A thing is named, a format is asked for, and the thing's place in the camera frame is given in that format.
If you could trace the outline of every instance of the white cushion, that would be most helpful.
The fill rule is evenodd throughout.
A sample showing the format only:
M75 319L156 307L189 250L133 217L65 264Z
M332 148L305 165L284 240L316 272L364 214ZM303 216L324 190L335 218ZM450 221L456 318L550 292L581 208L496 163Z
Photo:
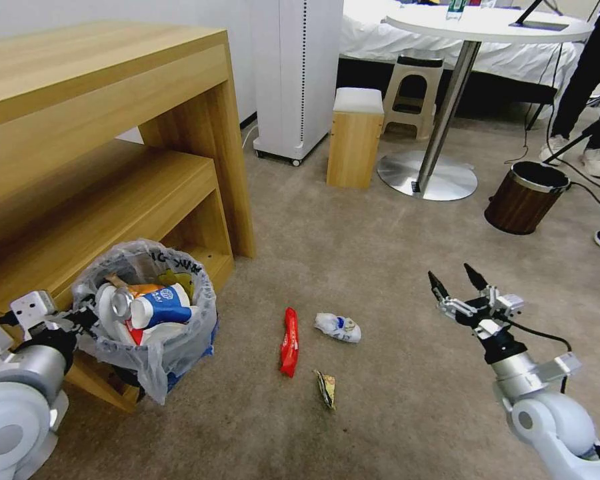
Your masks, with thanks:
M333 111L356 113L384 113L382 93L374 89L339 88L335 92Z

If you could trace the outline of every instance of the robotic arm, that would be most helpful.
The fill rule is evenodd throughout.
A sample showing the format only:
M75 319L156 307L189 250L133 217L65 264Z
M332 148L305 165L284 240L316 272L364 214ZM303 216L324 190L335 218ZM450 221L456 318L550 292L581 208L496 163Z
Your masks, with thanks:
M452 298L429 272L431 290L446 316L473 330L495 372L493 391L516 437L535 448L555 480L600 480L600 441L587 411L572 398L549 390L581 364L571 352L537 364L524 343L509 332L524 301L498 289L465 264L479 296Z
M96 317L86 309L55 312L47 292L35 291L14 301L0 318L0 323L19 325L25 339L12 348L13 339L0 327L0 480L28 479L57 443L55 432L69 406L61 386L73 362L76 335ZM55 322L64 317L69 331Z

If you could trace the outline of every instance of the garbage bag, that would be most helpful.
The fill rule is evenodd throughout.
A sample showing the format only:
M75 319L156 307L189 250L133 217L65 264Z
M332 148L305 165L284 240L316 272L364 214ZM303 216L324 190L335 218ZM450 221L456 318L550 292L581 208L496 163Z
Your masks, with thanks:
M193 282L191 304L198 306L187 328L178 336L148 345L126 345L111 339L95 325L93 336L84 334L78 346L99 361L137 372L147 394L164 405L173 379L180 378L206 355L213 354L218 327L215 292L204 266L182 251L152 240L120 243L96 258L71 285L73 308L82 307L95 295L105 276L116 273L130 285Z

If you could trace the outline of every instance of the gray carpet floor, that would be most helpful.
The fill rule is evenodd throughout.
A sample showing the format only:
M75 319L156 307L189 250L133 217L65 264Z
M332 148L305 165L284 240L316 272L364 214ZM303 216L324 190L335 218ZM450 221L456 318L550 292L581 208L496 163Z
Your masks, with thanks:
M144 399L132 415L69 386L58 447L35 479L548 478L510 434L480 344L436 310L427 280L433 270L452 295L472 298L467 261L526 300L521 323L571 340L584 368L568 393L600 437L600 207L574 188L526 237L483 218L503 161L523 152L520 108L454 120L444 153L474 165L479 186L451 203L416 201L376 174L366 191L326 186L328 138L299 168L246 148L258 256L237 259L219 294L215 355L165 407ZM545 125L529 134L529 158ZM394 129L379 157L424 147ZM293 379L279 372L288 306L299 316ZM360 344L314 329L320 311L356 320ZM517 338L538 361L563 352ZM312 369L336 376L336 411L322 404Z

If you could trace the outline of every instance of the white wall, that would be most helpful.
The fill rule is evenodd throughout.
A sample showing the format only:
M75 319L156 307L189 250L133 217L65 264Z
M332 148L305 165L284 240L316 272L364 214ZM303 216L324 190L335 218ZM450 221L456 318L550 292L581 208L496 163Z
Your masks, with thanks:
M226 28L240 120L255 112L249 0L0 0L0 38L100 19Z

